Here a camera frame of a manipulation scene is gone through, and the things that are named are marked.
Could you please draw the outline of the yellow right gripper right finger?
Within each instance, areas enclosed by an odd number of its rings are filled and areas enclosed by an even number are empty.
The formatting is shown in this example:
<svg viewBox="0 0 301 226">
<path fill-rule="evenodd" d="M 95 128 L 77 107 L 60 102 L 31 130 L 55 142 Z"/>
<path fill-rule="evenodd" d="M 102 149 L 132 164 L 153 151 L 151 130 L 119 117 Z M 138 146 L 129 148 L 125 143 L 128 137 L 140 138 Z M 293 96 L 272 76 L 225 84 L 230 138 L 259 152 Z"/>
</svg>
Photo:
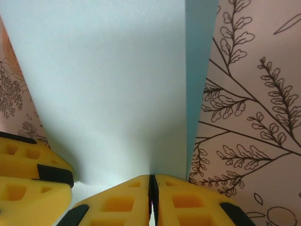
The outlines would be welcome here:
<svg viewBox="0 0 301 226">
<path fill-rule="evenodd" d="M 157 226 L 253 226 L 230 198 L 167 175 L 152 175 Z"/>
</svg>

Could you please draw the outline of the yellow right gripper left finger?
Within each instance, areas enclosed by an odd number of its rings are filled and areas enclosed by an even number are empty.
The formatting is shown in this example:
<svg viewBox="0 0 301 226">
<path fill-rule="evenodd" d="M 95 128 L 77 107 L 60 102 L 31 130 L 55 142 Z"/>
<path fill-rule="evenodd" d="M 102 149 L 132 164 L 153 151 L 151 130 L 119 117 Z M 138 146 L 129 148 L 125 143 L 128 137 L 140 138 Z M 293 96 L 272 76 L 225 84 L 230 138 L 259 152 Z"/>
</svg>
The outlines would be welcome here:
<svg viewBox="0 0 301 226">
<path fill-rule="evenodd" d="M 141 175 L 76 203 L 59 226 L 148 226 L 150 175 Z"/>
</svg>

